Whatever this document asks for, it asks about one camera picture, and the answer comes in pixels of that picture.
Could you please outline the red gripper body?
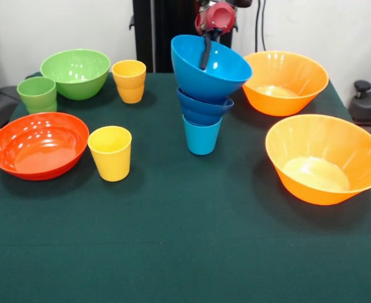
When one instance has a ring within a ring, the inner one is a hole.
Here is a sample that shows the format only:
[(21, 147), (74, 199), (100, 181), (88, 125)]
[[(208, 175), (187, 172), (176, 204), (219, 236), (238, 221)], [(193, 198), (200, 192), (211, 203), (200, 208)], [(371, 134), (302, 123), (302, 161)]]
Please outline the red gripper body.
[(218, 31), (220, 35), (228, 33), (236, 20), (236, 7), (229, 2), (198, 2), (199, 9), (194, 21), (200, 35)]

